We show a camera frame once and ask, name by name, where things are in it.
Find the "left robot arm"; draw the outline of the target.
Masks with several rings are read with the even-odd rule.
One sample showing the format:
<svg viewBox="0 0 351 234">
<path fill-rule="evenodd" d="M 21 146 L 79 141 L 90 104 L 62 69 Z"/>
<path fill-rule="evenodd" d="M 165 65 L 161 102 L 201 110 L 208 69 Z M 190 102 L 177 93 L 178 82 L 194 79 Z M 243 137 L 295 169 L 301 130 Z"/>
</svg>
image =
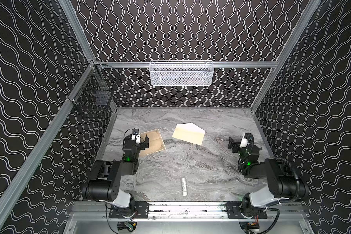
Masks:
<svg viewBox="0 0 351 234">
<path fill-rule="evenodd" d="M 139 166 L 139 154 L 149 148 L 150 140 L 142 138 L 139 129 L 123 138 L 123 156 L 120 161 L 95 161 L 82 190 L 84 201 L 103 202 L 123 217 L 135 214 L 135 199 L 120 188 L 124 175 L 134 175 Z"/>
</svg>

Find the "cream envelope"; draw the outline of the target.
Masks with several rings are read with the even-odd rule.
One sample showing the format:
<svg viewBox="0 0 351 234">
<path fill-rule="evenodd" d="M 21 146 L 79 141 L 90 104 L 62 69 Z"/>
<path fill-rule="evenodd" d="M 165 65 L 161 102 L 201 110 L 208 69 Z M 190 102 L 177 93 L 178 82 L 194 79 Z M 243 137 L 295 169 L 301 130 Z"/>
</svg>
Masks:
<svg viewBox="0 0 351 234">
<path fill-rule="evenodd" d="M 193 123 L 177 124 L 172 137 L 201 146 L 205 130 Z"/>
</svg>

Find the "tan letter paper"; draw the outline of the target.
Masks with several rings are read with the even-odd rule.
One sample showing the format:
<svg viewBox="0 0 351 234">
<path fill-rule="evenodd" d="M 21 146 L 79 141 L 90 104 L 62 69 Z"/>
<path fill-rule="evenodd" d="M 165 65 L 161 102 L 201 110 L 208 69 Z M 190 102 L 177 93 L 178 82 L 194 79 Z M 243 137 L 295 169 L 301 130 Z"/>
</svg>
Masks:
<svg viewBox="0 0 351 234">
<path fill-rule="evenodd" d="M 145 139 L 146 136 L 148 136 L 149 138 L 149 148 L 146 148 L 145 150 L 140 151 L 139 153 L 140 158 L 143 158 L 150 154 L 154 154 L 166 149 L 159 129 L 141 133 L 140 136 L 143 139 Z"/>
</svg>

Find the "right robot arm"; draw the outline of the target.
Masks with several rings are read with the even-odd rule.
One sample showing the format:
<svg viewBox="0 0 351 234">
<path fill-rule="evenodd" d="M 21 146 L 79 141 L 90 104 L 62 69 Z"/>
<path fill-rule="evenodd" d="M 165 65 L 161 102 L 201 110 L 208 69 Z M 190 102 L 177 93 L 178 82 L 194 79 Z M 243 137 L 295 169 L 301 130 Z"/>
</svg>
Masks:
<svg viewBox="0 0 351 234">
<path fill-rule="evenodd" d="M 238 154 L 238 169 L 241 175 L 250 179 L 267 179 L 265 187 L 247 193 L 242 198 L 237 210 L 243 217 L 260 217 L 264 210 L 272 206 L 295 202 L 309 194 L 309 186 L 287 159 L 258 161 L 262 148 L 255 145 L 251 133 L 245 133 L 240 142 L 229 137 L 228 149 Z"/>
</svg>

